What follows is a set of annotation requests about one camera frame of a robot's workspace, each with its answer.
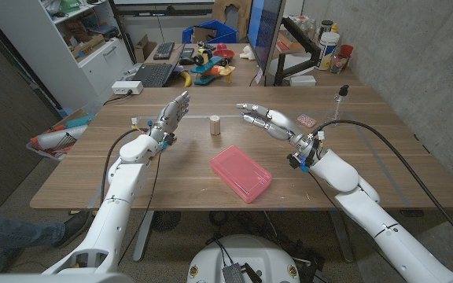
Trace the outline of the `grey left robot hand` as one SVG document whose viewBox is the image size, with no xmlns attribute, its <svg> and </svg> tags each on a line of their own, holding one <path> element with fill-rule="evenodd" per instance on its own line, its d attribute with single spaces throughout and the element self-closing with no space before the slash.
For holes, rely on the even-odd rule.
<svg viewBox="0 0 453 283">
<path fill-rule="evenodd" d="M 189 111 L 190 95 L 184 91 L 168 103 L 157 116 L 156 122 L 149 130 L 149 136 L 161 145 L 172 145 L 175 141 L 174 131 L 182 117 Z"/>
</svg>

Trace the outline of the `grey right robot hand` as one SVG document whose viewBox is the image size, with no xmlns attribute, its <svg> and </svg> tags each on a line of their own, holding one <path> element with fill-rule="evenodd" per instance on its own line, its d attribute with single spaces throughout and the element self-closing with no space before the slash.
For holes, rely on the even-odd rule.
<svg viewBox="0 0 453 283">
<path fill-rule="evenodd" d="M 302 129 L 283 113 L 265 108 L 262 105 L 237 103 L 236 108 L 243 109 L 243 119 L 256 127 L 264 129 L 271 137 L 287 141 L 296 148 L 287 159 L 292 168 L 310 171 L 316 160 L 319 144 L 313 134 L 305 134 Z"/>
</svg>

